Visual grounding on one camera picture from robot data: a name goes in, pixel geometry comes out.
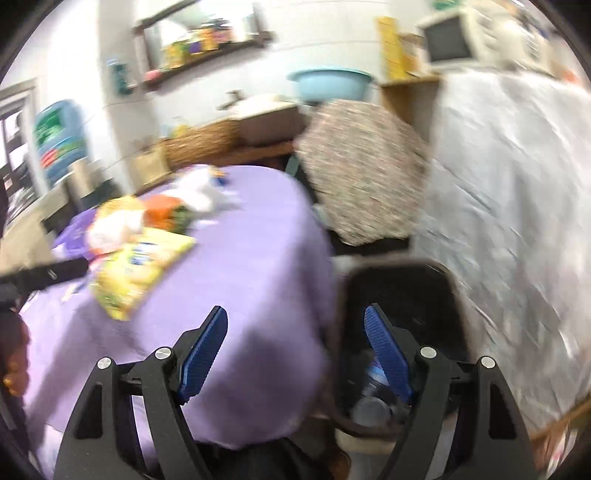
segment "wooden frame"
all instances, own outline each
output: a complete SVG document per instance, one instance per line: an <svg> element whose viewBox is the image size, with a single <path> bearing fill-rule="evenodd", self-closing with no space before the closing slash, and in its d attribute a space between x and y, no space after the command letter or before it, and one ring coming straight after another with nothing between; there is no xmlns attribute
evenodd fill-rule
<svg viewBox="0 0 591 480"><path fill-rule="evenodd" d="M159 65L156 65L155 59L152 58L145 30L147 28L152 27L153 25L155 25L159 21L164 20L165 18L168 18L171 15L173 15L173 14L175 14L187 7L190 7L193 4L197 4L197 3L199 3L199 0L181 0L180 2L178 2L174 5L171 5L170 7L162 10L161 12L158 12L157 14L155 14L151 17L144 18L142 21L140 21L134 27L134 29L133 29L134 35L136 35L137 37L141 37L142 42L144 43L144 50L145 50L145 54L146 54L146 58L147 58L147 62L148 62L148 68L150 70L158 70ZM217 59L219 57L224 57L224 56L227 56L228 54L232 54L234 52L244 50L247 48L252 48L252 47L265 48L267 43L273 40L273 34L271 32L265 31L261 28L261 20L260 20L256 5L253 5L252 12L254 15L254 20L255 20L255 25L256 25L256 30L257 30L257 32L254 34L253 38L250 38L250 39L248 39L246 41L242 41L242 42L235 42L232 44L228 44L224 48L220 48L218 50L212 50L210 52L203 53L203 54L199 55L198 57L196 57L194 60L186 63L185 65L183 65L181 67L171 69L171 70L165 70L161 73L161 75L158 78L153 79L153 80L145 80L142 83L144 85L144 87L146 88L146 90L157 90L160 87L160 85L162 85L162 83L166 82L168 79L175 77L182 72L186 72L187 70L189 70L197 65L201 65L201 64L206 63L208 61Z"/></svg>

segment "snack bag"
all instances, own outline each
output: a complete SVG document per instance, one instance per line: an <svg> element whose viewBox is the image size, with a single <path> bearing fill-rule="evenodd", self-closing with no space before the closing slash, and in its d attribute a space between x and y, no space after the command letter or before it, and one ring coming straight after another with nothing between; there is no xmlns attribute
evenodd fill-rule
<svg viewBox="0 0 591 480"><path fill-rule="evenodd" d="M104 260L92 285L99 303L115 320L129 320L146 291L195 244L190 236L145 228Z"/></svg>

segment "plastic bag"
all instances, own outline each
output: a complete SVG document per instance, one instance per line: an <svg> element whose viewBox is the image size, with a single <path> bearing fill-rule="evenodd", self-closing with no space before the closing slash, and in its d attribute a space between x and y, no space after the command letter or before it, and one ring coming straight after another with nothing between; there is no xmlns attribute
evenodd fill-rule
<svg viewBox="0 0 591 480"><path fill-rule="evenodd" d="M164 195L182 200L196 219L211 219L238 205L236 194L227 188L227 183L222 170L200 165L178 178Z"/></svg>
<svg viewBox="0 0 591 480"><path fill-rule="evenodd" d="M142 232L144 211L144 204L132 196L104 203L86 234L90 251L103 255L120 249L132 235Z"/></svg>
<svg viewBox="0 0 591 480"><path fill-rule="evenodd" d="M92 286L96 298L111 318L129 320L148 289L194 244L190 236L144 229L100 266Z"/></svg>

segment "white wall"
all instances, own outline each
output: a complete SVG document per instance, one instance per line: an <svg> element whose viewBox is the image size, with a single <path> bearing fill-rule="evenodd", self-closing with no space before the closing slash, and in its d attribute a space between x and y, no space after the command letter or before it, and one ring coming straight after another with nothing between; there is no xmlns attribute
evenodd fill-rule
<svg viewBox="0 0 591 480"><path fill-rule="evenodd" d="M130 2L64 0L35 30L19 52L0 89L34 79L37 112L58 100L80 107L91 159L104 175L131 192L125 162L138 149L138 138L157 131L151 108L139 91L127 98L114 94L106 61L119 56L131 62L139 79L133 48ZM137 108L126 108L137 103Z"/></svg>
<svg viewBox="0 0 591 480"><path fill-rule="evenodd" d="M154 13L157 0L135 1L138 20ZM225 113L216 107L228 101L230 90L295 96L287 75L309 67L348 67L383 80L375 17L398 18L400 29L411 31L431 11L430 0L263 0L259 5L276 41L265 50L237 53L189 70L148 94L160 124L173 124L175 116L195 125L221 118ZM370 100L379 102L377 85Z"/></svg>

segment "wooden shelf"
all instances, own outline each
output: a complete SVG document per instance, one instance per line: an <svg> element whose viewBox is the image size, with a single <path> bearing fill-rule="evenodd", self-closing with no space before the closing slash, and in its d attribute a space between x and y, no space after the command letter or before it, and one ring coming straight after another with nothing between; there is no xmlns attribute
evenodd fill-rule
<svg viewBox="0 0 591 480"><path fill-rule="evenodd" d="M380 87L381 88L389 88L389 87L399 87L399 86L406 86L406 85L416 85L418 83L439 83L440 81L441 81L441 77L439 75L427 75L425 77L409 76L405 79L390 80L388 82L381 83Z"/></svg>
<svg viewBox="0 0 591 480"><path fill-rule="evenodd" d="M257 38L253 38L251 40L246 40L239 43L230 43L218 50L212 50L194 58L194 60L186 63L185 65L178 67L176 69L170 69L163 71L160 76L154 80L145 80L143 81L143 86L146 90L154 91L158 90L158 88L167 80L176 77L177 75L186 72L198 65L202 65L207 63L208 61L212 61L218 59L220 57L225 57L229 54L232 54L237 51L246 50L247 48L264 48L266 43L272 39L272 34L270 32L263 32L260 33Z"/></svg>

